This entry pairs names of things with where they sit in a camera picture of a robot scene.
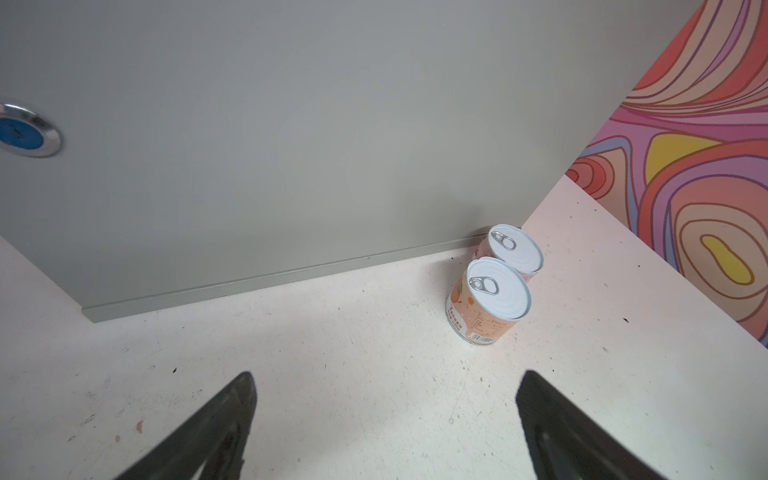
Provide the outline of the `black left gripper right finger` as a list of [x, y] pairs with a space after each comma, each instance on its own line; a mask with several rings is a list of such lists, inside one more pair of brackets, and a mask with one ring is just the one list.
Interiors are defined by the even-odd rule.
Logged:
[[515, 402], [539, 479], [660, 479], [539, 373], [524, 373]]

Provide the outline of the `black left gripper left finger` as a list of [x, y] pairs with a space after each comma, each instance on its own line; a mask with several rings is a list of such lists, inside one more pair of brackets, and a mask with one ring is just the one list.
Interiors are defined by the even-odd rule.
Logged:
[[257, 406], [244, 371], [222, 388], [121, 479], [238, 479]]

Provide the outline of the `orange label can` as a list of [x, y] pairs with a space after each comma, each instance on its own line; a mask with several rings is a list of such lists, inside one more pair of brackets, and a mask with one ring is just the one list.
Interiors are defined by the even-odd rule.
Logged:
[[445, 312], [452, 329], [474, 345], [491, 345], [503, 337], [532, 306], [523, 277], [505, 262], [472, 260], [448, 295]]

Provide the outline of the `pink can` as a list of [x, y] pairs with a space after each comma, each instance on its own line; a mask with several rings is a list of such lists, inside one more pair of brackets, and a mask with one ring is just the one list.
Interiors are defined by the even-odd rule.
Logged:
[[473, 259], [493, 257], [517, 271], [526, 283], [543, 268], [544, 257], [537, 243], [521, 229], [497, 224], [490, 228]]

